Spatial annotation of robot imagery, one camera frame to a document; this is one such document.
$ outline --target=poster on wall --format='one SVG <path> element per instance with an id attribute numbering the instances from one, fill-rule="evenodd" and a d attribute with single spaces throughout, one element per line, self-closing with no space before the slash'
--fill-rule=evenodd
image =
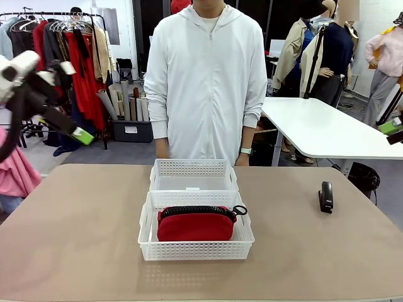
<path id="1" fill-rule="evenodd" d="M 93 14 L 99 14 L 105 19 L 105 26 L 108 32 L 111 45 L 120 45 L 119 40 L 119 27 L 118 16 L 115 8 L 91 8 Z"/>

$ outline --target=red pouch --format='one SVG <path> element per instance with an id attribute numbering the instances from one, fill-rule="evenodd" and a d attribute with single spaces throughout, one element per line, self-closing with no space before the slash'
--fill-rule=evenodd
<path id="1" fill-rule="evenodd" d="M 158 240 L 229 241 L 237 215 L 246 215 L 244 206 L 172 206 L 158 212 Z"/>

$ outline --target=white hooded jacket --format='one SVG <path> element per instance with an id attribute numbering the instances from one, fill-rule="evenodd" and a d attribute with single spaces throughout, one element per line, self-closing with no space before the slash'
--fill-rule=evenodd
<path id="1" fill-rule="evenodd" d="M 192 6 L 154 30 L 144 89 L 154 138 L 168 137 L 171 158 L 234 165 L 266 86 L 262 30 L 237 9 L 226 5 L 211 33 Z"/>

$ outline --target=white tabletop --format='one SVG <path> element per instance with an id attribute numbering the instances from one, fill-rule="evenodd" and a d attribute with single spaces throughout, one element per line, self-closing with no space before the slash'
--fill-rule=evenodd
<path id="1" fill-rule="evenodd" d="M 318 99 L 266 98 L 263 112 L 308 157 L 403 159 L 403 144 Z"/>

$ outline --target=tan tabletop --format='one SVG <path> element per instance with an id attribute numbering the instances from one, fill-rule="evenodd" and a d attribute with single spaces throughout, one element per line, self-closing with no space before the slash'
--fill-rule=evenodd
<path id="1" fill-rule="evenodd" d="M 330 168 L 236 169 L 247 260 L 145 262 L 150 167 L 63 165 L 0 226 L 0 299 L 342 300 L 403 296 L 403 234 Z M 335 209 L 319 211 L 331 181 Z"/>

